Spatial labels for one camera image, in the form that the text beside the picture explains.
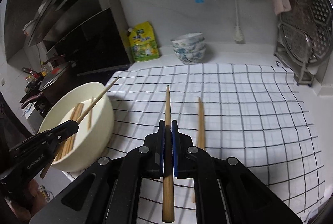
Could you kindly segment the person's left hand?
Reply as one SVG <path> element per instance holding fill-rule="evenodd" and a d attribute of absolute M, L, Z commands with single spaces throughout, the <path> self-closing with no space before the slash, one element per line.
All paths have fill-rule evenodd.
<path fill-rule="evenodd" d="M 35 179 L 21 190 L 19 199 L 7 200 L 7 204 L 21 223 L 29 223 L 32 217 L 47 204 L 47 201 Z"/>

